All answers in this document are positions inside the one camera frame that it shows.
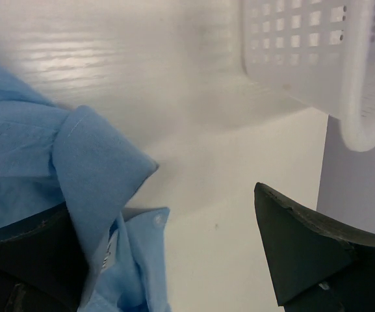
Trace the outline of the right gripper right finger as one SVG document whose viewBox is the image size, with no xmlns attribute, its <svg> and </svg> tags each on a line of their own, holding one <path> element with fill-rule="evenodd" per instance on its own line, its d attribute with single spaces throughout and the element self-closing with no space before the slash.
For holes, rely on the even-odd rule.
<svg viewBox="0 0 375 312">
<path fill-rule="evenodd" d="M 375 234 L 306 208 L 263 183 L 255 215 L 278 306 L 375 311 Z"/>
</svg>

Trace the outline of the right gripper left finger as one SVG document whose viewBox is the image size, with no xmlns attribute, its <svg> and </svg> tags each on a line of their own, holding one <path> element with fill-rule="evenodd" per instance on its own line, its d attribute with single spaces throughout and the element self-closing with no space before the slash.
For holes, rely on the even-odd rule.
<svg viewBox="0 0 375 312">
<path fill-rule="evenodd" d="M 65 203 L 0 227 L 0 311 L 76 311 L 87 274 Z"/>
</svg>

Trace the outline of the light blue long sleeve shirt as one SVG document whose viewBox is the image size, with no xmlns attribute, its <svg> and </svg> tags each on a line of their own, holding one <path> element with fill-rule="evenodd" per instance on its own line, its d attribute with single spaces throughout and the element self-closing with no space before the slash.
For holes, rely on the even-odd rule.
<svg viewBox="0 0 375 312">
<path fill-rule="evenodd" d="M 169 311 L 167 208 L 127 203 L 157 163 L 92 110 L 0 67 L 0 228 L 66 204 L 88 263 L 76 311 Z"/>
</svg>

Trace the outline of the white plastic basket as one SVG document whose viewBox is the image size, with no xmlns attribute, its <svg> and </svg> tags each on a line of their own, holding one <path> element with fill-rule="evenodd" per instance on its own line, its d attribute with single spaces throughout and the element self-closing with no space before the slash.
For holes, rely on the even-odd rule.
<svg viewBox="0 0 375 312">
<path fill-rule="evenodd" d="M 375 148 L 375 1 L 245 1 L 248 77 L 340 122 L 346 146 Z"/>
</svg>

